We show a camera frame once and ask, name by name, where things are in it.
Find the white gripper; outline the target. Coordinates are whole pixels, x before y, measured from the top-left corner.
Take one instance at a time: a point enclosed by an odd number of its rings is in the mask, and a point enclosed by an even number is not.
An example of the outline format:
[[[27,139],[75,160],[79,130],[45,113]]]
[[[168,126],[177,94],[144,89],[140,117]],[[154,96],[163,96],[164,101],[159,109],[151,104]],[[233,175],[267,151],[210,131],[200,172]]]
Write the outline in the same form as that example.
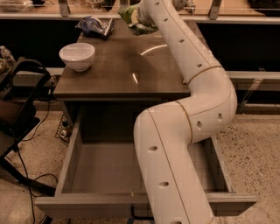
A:
[[[152,24],[153,23],[153,20],[144,5],[144,0],[141,0],[137,6],[137,9],[131,13],[130,20],[133,25],[137,24],[138,20],[142,24]]]

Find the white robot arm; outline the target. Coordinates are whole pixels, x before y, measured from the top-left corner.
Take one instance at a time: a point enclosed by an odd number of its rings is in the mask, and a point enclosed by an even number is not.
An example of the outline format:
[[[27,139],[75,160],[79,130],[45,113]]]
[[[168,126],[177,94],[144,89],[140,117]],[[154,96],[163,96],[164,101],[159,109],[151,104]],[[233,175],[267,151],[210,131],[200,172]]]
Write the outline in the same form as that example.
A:
[[[161,32],[190,96],[147,108],[136,119],[136,155],[156,224],[217,224],[188,148],[229,125],[236,93],[220,62],[172,0],[142,0],[140,20]]]

